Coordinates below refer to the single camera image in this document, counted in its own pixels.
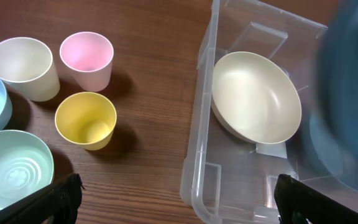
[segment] white cup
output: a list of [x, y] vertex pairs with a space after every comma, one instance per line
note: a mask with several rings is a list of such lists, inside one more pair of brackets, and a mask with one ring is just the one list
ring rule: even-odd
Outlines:
[[60, 57], [76, 82], [86, 91], [101, 91], [110, 82], [114, 49], [94, 32], [79, 32], [60, 46]]
[[29, 37], [0, 42], [0, 79], [32, 101], [50, 100], [60, 89], [52, 52]]

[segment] green bowl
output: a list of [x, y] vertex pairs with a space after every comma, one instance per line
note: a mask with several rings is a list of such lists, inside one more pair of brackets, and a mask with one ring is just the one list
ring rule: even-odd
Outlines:
[[52, 183], [53, 157], [37, 136], [0, 131], [0, 210]]

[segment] pink cup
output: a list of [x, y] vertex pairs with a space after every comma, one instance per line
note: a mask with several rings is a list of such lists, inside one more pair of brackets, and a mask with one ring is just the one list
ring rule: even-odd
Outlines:
[[86, 91], [101, 91], [109, 84], [113, 55], [110, 41], [94, 32], [73, 34], [60, 46], [63, 63]]

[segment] plastic container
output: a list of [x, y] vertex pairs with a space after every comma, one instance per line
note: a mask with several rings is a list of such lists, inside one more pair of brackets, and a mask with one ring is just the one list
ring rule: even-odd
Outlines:
[[[338, 170], [324, 167], [330, 158], [321, 151], [316, 151], [320, 154], [312, 164], [313, 158], [303, 147], [301, 130], [314, 109], [310, 82], [314, 59], [326, 29], [256, 0], [213, 1], [198, 56], [193, 119], [180, 190], [182, 200], [193, 206], [205, 223], [279, 223], [273, 197], [279, 174], [291, 175], [358, 212], [358, 190], [341, 181], [343, 173], [351, 174], [353, 170], [333, 172]], [[237, 51], [269, 58], [286, 72], [297, 89], [303, 121], [299, 132], [286, 143], [265, 145], [240, 140], [226, 131], [212, 113], [214, 64]], [[358, 162], [341, 151], [339, 155], [342, 161]]]

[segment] wooden table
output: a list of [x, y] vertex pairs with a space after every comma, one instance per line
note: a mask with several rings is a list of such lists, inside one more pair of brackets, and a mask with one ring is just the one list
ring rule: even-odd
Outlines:
[[[179, 189], [211, 2], [0, 0], [0, 41], [41, 40], [61, 77], [59, 94], [47, 102], [10, 91], [14, 111], [7, 129], [34, 133], [49, 145], [56, 179], [81, 175], [86, 190], [77, 223], [201, 223]], [[266, 2], [324, 23], [336, 7], [336, 0]], [[101, 93], [114, 103], [118, 122], [111, 143], [93, 152], [66, 142], [53, 120], [63, 99], [83, 91], [60, 60], [60, 44], [86, 30], [106, 36], [115, 51], [112, 79]]]

